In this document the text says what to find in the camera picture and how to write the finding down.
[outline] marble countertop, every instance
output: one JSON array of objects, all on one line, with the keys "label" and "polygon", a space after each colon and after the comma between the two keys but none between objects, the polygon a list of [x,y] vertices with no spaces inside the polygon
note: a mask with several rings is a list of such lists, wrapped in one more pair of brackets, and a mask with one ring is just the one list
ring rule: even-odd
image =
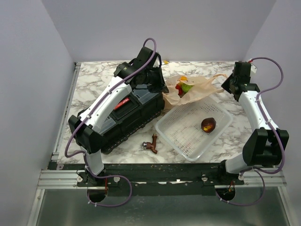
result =
[{"label": "marble countertop", "polygon": [[[89,62],[82,63],[80,73],[76,83],[75,92],[71,102],[68,118],[79,111],[90,106],[101,92],[108,85],[113,72],[120,62]],[[203,75],[211,77],[218,73],[230,75],[234,62],[170,62],[162,66],[163,76]],[[214,80],[216,87],[224,81],[224,77]],[[213,94],[212,99],[220,103],[233,115],[232,124],[225,130],[219,139],[196,161],[196,162],[220,162],[231,158],[242,151],[242,147],[251,135],[251,127],[246,117],[246,113],[236,102],[232,95],[227,92]],[[162,142],[160,136],[157,139],[158,153],[154,154],[150,150],[144,150],[142,142],[152,140],[152,134],[156,133],[155,124],[162,116],[148,123],[144,128],[131,135],[129,139],[116,147],[110,154],[102,154],[104,163],[185,163],[187,161],[173,148]],[[84,163],[82,154],[72,158],[65,158],[64,149],[71,135],[68,124],[62,133],[59,145],[58,163]],[[72,141],[69,152],[79,150],[79,147]]]}]

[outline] white plastic basket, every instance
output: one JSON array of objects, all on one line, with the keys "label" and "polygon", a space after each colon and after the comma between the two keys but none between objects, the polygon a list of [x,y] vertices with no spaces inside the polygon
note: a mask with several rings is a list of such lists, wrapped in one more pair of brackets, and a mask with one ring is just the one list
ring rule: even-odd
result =
[{"label": "white plastic basket", "polygon": [[[216,127],[211,133],[201,129],[205,118],[213,117]],[[232,123],[232,115],[210,97],[174,107],[156,124],[161,138],[189,161],[196,161]]]}]

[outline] brown paper bag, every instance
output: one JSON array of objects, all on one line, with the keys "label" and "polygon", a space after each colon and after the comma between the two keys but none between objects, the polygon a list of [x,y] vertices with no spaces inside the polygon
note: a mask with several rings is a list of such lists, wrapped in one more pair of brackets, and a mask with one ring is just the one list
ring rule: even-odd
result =
[{"label": "brown paper bag", "polygon": [[187,77],[187,81],[181,81],[193,87],[183,96],[179,97],[179,91],[175,88],[176,84],[180,82],[182,75],[167,78],[165,83],[169,89],[169,93],[163,93],[165,100],[165,109],[171,109],[173,106],[184,105],[201,100],[212,93],[221,93],[223,89],[217,89],[212,82],[218,76],[224,76],[225,74],[216,74],[212,78],[207,79],[205,76]]}]

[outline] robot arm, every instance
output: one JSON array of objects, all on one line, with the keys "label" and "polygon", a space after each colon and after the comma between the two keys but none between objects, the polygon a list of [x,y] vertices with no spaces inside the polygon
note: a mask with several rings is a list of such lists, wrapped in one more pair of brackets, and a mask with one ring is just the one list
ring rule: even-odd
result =
[{"label": "robot arm", "polygon": [[[238,174],[240,171],[254,165],[278,165],[282,159],[279,143],[257,104],[256,96],[260,90],[256,84],[250,83],[251,75],[255,72],[256,67],[253,64],[236,62],[233,73],[222,84],[222,87],[233,94],[234,98],[242,105],[253,132],[244,145],[241,154],[221,163],[227,173]],[[261,102],[262,110],[270,124],[276,129],[285,149],[289,138],[287,131],[280,130],[278,125],[271,119],[261,97],[258,101]]]},{"label": "robot arm", "polygon": [[[104,169],[100,150],[102,142],[101,130],[105,120],[114,108],[137,85],[146,85],[151,93],[168,92],[163,79],[161,65],[159,53],[153,54],[153,50],[142,47],[137,58],[129,63],[124,62],[117,67],[109,85],[88,109],[81,112],[78,117],[74,115],[70,117],[68,122],[72,133],[85,120],[74,137],[81,149],[87,152],[85,159],[93,174],[98,175]],[[137,72],[137,70],[140,70],[139,73],[135,77],[131,77],[131,74]]]}]

